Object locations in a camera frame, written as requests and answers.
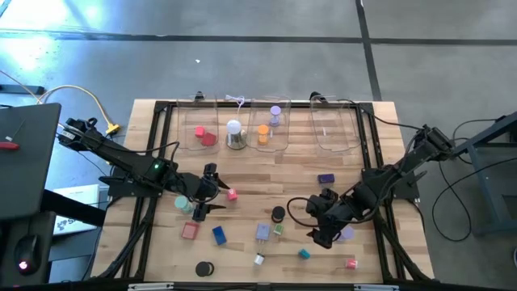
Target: black cylinder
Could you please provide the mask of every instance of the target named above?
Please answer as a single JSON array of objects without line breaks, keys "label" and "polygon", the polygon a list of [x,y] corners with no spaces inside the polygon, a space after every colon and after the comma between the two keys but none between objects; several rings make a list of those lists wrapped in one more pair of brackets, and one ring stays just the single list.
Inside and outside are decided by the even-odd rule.
[{"label": "black cylinder", "polygon": [[285,217],[285,209],[282,206],[276,206],[273,208],[271,219],[274,223],[281,223]]},{"label": "black cylinder", "polygon": [[210,262],[199,262],[197,266],[195,266],[195,273],[197,276],[210,276],[213,274],[214,270],[215,268]]}]

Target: computer mouse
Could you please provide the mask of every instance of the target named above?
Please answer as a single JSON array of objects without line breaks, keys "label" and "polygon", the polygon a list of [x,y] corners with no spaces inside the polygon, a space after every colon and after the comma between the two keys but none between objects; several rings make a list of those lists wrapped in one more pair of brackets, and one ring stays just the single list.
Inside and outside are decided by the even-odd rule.
[{"label": "computer mouse", "polygon": [[38,271],[41,256],[40,240],[36,234],[28,234],[16,243],[15,264],[22,275],[31,275]]}]

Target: red block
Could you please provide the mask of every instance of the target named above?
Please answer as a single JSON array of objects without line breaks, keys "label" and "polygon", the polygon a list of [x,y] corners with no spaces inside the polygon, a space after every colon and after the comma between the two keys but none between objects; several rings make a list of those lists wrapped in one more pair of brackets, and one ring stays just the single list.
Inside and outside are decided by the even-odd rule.
[{"label": "red block", "polygon": [[205,133],[203,139],[201,140],[201,145],[203,146],[213,146],[217,142],[217,137],[211,133]]},{"label": "red block", "polygon": [[196,126],[194,134],[195,134],[195,137],[198,137],[198,138],[204,137],[204,127],[203,126]]},{"label": "red block", "polygon": [[200,228],[200,225],[194,222],[185,222],[185,226],[183,227],[183,232],[181,233],[182,238],[187,239],[195,239],[197,235],[197,230]]},{"label": "red block", "polygon": [[228,190],[228,200],[236,200],[237,199],[237,190],[235,189],[229,189]]}]

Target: pink block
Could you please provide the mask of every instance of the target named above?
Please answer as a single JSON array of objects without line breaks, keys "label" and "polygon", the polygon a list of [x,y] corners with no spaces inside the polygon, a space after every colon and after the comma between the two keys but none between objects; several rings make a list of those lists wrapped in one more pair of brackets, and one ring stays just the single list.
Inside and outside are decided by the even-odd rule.
[{"label": "pink block", "polygon": [[228,190],[228,200],[236,200],[237,199],[237,191],[235,189]]},{"label": "pink block", "polygon": [[204,127],[196,126],[195,127],[195,137],[202,138],[204,136]]},{"label": "pink block", "polygon": [[357,260],[355,259],[347,259],[347,265],[345,268],[350,270],[356,270],[357,269]]},{"label": "pink block", "polygon": [[187,239],[195,239],[197,235],[197,230],[200,228],[200,225],[193,222],[185,222],[185,226],[183,227],[183,232],[181,233],[182,238]]},{"label": "pink block", "polygon": [[203,146],[213,146],[217,142],[217,137],[211,133],[205,133],[203,139],[201,140],[201,145]]}]

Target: blue block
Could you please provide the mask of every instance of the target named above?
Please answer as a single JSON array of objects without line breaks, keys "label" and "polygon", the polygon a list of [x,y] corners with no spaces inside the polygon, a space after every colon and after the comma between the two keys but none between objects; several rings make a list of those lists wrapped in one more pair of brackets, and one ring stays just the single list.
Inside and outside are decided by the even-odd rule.
[{"label": "blue block", "polygon": [[257,239],[268,240],[269,239],[269,225],[265,223],[259,223],[257,226]]},{"label": "blue block", "polygon": [[302,257],[303,259],[310,258],[310,253],[308,251],[306,251],[305,249],[299,250],[298,255],[300,255],[300,257]]},{"label": "blue block", "polygon": [[319,183],[333,183],[334,182],[334,174],[322,174],[317,176],[317,181]]},{"label": "blue block", "polygon": [[223,228],[218,226],[212,230],[213,236],[216,238],[217,246],[220,246],[223,243],[226,243],[225,233],[223,232]]}]

